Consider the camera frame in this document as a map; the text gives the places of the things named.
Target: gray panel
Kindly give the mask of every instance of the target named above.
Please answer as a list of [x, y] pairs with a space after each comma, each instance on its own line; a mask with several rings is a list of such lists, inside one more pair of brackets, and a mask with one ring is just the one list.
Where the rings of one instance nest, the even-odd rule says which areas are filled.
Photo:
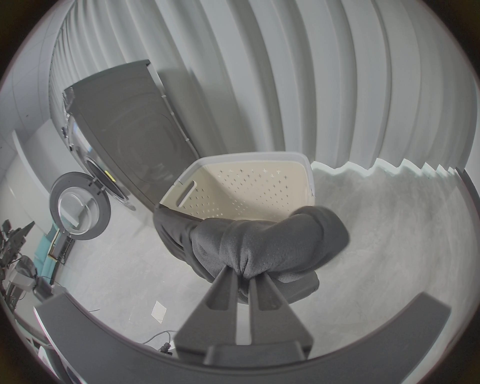
[[429, 351], [450, 309], [421, 293], [364, 339], [328, 355], [276, 368], [226, 370], [188, 365], [131, 342], [67, 293], [35, 308], [56, 351], [89, 384], [401, 383]]
[[105, 164], [114, 163], [116, 176], [152, 206], [196, 156], [146, 64], [125, 64], [74, 84], [70, 111]]

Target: power cord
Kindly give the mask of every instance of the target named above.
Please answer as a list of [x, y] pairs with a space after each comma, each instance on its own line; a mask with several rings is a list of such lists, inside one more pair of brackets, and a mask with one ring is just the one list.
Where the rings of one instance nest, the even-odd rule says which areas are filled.
[[172, 355], [172, 352], [169, 352], [168, 350], [170, 349], [171, 347], [171, 341], [172, 341], [172, 335], [170, 334], [170, 332], [176, 332], [176, 331], [162, 331], [162, 332], [158, 332], [156, 335], [153, 335], [151, 338], [149, 338], [147, 341], [143, 342], [142, 344], [146, 344], [148, 343], [149, 341], [152, 341], [155, 337], [157, 336], [160, 336], [164, 333], [167, 333], [168, 334], [168, 343], [165, 343], [158, 351], [159, 352], [162, 352], [162, 353], [165, 353], [167, 355]]
[[158, 332], [157, 334], [153, 335], [151, 338], [149, 338], [147, 341], [143, 342], [142, 344], [146, 344], [150, 341], [152, 341], [155, 337], [157, 336], [160, 336], [164, 333], [168, 333], [168, 342], [171, 342], [172, 341], [172, 335], [170, 334], [170, 332], [176, 332], [176, 331], [162, 331], [162, 332]]

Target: yellow label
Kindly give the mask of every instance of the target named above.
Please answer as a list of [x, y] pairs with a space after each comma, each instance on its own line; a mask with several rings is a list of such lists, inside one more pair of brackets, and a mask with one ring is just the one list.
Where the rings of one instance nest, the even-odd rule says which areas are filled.
[[105, 172], [105, 174], [106, 174], [108, 177], [110, 177], [110, 179], [111, 179], [114, 183], [116, 183], [115, 179], [113, 178], [112, 175], [110, 175], [110, 174], [108, 173], [108, 171], [104, 171], [104, 172]]

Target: white wall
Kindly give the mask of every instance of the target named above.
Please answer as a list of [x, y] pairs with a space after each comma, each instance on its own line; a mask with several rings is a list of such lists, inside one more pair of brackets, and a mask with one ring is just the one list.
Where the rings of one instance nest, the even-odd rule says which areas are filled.
[[[24, 227], [33, 221], [31, 216], [23, 209], [21, 203], [15, 198], [6, 178], [0, 183], [0, 224], [6, 219], [10, 220], [12, 228]], [[44, 231], [37, 224], [30, 230], [22, 247], [21, 253], [33, 259], [35, 250], [44, 236]]]
[[44, 233], [48, 233], [52, 227], [48, 198], [34, 183], [18, 155], [7, 170], [5, 179], [18, 204]]
[[48, 119], [24, 144], [24, 151], [34, 172], [50, 191], [55, 180], [68, 172], [82, 172]]
[[15, 157], [11, 132], [27, 140], [47, 119], [53, 47], [73, 0], [59, 0], [24, 40], [0, 81], [0, 179]]

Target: teal chair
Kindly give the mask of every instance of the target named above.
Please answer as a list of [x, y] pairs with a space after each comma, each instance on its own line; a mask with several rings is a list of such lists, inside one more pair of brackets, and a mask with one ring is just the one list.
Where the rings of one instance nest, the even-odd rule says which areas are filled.
[[50, 249], [50, 245], [52, 244], [56, 232], [56, 226], [52, 225], [50, 232], [40, 240], [40, 244], [35, 251], [33, 259], [37, 275], [42, 276], [48, 283], [50, 283], [50, 280], [52, 279], [55, 264], [57, 263], [56, 260], [48, 256], [48, 250]]

